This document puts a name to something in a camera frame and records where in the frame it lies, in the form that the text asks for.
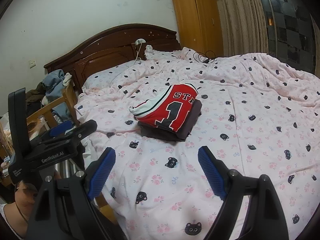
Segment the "wooden headboard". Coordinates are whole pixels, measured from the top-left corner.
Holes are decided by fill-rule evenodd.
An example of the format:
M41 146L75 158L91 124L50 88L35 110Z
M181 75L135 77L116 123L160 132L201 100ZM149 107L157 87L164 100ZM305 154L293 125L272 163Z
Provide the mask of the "wooden headboard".
M46 64L44 68L48 73L56 69L62 69L64 73L69 72L73 76L75 89L81 91L90 75L135 60L135 41L139 38L146 40L139 52L139 57L143 60L148 44L159 51L181 49L175 31L149 24L125 24L94 35L69 53Z

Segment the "wall outlet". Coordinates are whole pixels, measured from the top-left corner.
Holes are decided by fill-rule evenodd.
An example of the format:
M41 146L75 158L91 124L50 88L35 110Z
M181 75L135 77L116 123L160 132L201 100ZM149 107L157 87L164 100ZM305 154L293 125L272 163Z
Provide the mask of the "wall outlet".
M36 65L36 59L29 60L29 67L33 68Z

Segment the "blue gripper pad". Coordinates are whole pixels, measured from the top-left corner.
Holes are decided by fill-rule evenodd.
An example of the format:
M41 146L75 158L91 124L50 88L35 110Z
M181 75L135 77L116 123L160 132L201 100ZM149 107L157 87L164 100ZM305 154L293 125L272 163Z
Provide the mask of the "blue gripper pad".
M217 160L207 146L198 150L198 161L205 176L216 196L225 201L227 192L225 186L228 184L228 168L223 161Z
M72 128L72 122L70 120L65 121L65 122L59 124L58 126L52 128L50 130L49 136L50 137L57 137L59 134L65 133L66 130L69 130L71 128Z
M99 196L113 166L116 162L116 152L113 148L107 147L100 158L86 169L85 188L90 200Z

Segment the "screw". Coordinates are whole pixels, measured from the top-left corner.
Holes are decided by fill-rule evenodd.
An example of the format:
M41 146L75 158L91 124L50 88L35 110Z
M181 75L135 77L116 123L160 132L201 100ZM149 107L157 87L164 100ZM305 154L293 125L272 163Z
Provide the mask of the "screw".
M84 171L77 171L76 176L81 178L84 175Z
M263 181L268 181L269 177L266 174L262 174L261 178L263 179Z
M50 182L52 180L52 176L46 176L45 178L44 178L44 181L46 181L46 182Z
M229 171L229 174L234 177L234 176L238 175L238 171L232 169L232 170Z

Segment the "wooden wardrobe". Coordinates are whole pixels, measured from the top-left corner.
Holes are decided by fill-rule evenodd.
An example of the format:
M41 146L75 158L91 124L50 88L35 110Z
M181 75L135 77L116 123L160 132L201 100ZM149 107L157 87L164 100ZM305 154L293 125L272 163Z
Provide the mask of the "wooden wardrobe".
M182 47L223 56L217 0L173 0ZM214 57L212 52L207 56Z

